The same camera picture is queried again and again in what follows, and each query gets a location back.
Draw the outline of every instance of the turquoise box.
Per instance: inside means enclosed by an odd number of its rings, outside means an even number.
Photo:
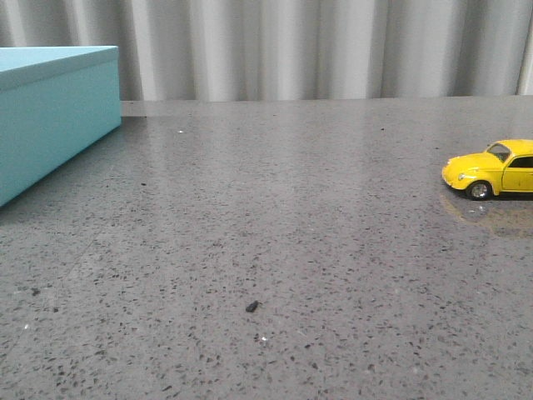
[[[117,47],[0,47],[0,206],[120,123]]]

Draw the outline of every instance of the speckled stone surface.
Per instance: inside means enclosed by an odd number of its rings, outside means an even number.
[[[0,208],[0,398],[531,398],[533,197],[440,171],[533,98],[124,107]]]

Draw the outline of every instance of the box lid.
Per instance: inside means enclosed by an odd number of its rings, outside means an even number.
[[[0,47],[0,91],[117,59],[117,46]]]

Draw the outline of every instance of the white curtain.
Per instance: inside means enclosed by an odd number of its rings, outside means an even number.
[[[122,100],[533,93],[533,0],[0,0],[0,46],[120,47]]]

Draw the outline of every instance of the volkswagen beetle model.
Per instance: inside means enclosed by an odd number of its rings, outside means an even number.
[[[442,177],[472,200],[502,192],[533,193],[533,140],[500,140],[484,152],[450,158]]]

